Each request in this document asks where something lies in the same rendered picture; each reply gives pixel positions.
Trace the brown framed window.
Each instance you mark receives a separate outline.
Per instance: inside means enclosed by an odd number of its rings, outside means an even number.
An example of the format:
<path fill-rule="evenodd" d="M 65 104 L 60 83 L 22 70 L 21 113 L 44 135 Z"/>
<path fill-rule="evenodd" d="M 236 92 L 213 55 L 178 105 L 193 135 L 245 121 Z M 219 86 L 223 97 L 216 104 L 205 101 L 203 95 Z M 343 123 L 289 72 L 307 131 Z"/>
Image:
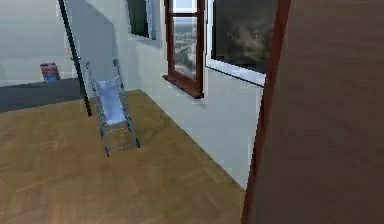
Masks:
<path fill-rule="evenodd" d="M 204 97 L 204 0 L 164 0 L 168 71 L 163 78 L 194 99 Z"/>

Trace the grey ladder rack with towel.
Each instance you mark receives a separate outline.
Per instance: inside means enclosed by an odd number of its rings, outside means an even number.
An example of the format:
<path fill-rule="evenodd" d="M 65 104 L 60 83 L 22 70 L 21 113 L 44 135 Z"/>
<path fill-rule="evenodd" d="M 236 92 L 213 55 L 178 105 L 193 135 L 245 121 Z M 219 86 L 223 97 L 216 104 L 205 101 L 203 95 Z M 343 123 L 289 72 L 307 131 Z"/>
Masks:
<path fill-rule="evenodd" d="M 95 96 L 99 132 L 101 138 L 105 141 L 104 151 L 106 156 L 109 157 L 112 152 L 129 147 L 129 145 L 123 145 L 112 149 L 108 139 L 109 134 L 124 129 L 132 134 L 133 143 L 139 148 L 140 141 L 132 121 L 119 61 L 117 59 L 113 60 L 116 74 L 107 80 L 96 80 L 93 77 L 89 61 L 86 62 L 85 66 Z"/>

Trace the white framed dark picture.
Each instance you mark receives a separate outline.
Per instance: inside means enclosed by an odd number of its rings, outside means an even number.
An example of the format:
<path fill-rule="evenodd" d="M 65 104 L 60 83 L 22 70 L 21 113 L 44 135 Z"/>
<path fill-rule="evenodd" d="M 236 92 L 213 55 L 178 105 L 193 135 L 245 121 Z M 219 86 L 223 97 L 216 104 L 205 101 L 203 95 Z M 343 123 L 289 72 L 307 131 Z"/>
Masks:
<path fill-rule="evenodd" d="M 206 66 L 263 86 L 278 0 L 209 0 Z"/>

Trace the small dark framed picture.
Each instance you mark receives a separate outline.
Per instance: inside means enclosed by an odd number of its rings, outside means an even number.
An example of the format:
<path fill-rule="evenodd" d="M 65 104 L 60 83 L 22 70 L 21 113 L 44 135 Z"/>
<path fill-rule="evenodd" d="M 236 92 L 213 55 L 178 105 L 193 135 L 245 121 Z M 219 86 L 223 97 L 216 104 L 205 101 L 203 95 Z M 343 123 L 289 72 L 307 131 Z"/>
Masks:
<path fill-rule="evenodd" d="M 127 0 L 131 33 L 156 39 L 154 0 Z"/>

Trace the brown wooden room door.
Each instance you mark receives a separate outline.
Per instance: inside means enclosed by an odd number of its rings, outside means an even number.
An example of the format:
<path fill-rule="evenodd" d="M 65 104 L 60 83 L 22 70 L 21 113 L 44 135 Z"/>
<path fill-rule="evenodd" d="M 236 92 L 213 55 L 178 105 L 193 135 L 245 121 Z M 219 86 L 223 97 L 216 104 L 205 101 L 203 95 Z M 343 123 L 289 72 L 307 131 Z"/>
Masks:
<path fill-rule="evenodd" d="M 384 224 L 384 0 L 279 0 L 241 224 Z"/>

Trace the red and blue box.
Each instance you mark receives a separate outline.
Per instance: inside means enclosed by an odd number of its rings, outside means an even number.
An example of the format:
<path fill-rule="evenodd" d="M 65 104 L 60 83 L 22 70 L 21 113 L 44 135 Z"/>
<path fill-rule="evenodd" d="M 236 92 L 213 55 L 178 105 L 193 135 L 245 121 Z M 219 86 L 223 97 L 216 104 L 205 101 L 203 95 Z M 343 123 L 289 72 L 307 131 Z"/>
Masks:
<path fill-rule="evenodd" d="M 55 63 L 42 63 L 40 69 L 46 83 L 60 80 L 58 66 Z"/>

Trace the black door frame post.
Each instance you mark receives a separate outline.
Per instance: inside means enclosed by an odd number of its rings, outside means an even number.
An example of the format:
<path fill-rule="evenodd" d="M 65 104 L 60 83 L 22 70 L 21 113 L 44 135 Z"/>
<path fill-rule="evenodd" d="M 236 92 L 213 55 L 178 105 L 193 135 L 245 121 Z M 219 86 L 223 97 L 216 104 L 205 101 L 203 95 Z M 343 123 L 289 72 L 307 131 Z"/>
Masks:
<path fill-rule="evenodd" d="M 86 88 L 85 88 L 81 64 L 80 64 L 80 57 L 77 53 L 77 49 L 75 46 L 73 32 L 71 29 L 71 25 L 70 25 L 70 22 L 68 19 L 68 14 L 67 14 L 66 6 L 65 6 L 65 0 L 57 0 L 57 1 L 58 1 L 59 8 L 60 8 L 60 14 L 61 14 L 61 17 L 63 19 L 63 24 L 64 24 L 67 40 L 68 40 L 68 43 L 70 46 L 70 51 L 71 51 L 70 60 L 73 62 L 75 70 L 76 70 L 77 78 L 79 81 L 80 94 L 83 98 L 87 115 L 89 117 L 91 117 L 92 116 L 91 105 L 90 105 L 89 98 L 88 98 L 87 93 L 86 93 Z"/>

